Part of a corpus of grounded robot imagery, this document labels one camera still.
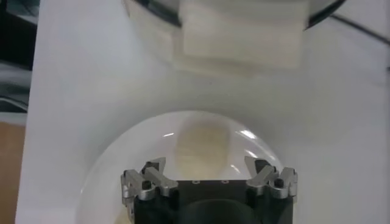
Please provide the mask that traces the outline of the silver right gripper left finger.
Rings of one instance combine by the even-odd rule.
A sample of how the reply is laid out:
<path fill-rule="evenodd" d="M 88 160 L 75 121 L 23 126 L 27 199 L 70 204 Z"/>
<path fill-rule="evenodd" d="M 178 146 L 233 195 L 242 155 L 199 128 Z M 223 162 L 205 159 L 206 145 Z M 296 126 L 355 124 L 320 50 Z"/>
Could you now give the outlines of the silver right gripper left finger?
<path fill-rule="evenodd" d="M 170 197 L 177 190 L 179 183 L 163 175 L 166 158 L 160 157 L 147 161 L 137 172 L 135 169 L 125 170 L 121 175 L 122 204 L 128 215 L 134 215 L 134 201 L 149 201 L 155 198 L 158 189 L 162 196 Z"/>

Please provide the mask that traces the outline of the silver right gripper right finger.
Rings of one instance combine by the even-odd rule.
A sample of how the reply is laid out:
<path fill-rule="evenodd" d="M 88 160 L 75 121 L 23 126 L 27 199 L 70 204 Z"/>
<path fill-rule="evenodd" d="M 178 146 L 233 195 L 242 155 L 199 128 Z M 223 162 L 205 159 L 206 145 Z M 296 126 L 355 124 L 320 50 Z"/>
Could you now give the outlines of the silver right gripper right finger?
<path fill-rule="evenodd" d="M 246 180 L 246 203 L 255 203 L 260 197 L 292 200 L 297 203 L 298 173 L 291 167 L 281 172 L 264 159 L 244 157 L 250 179 Z"/>

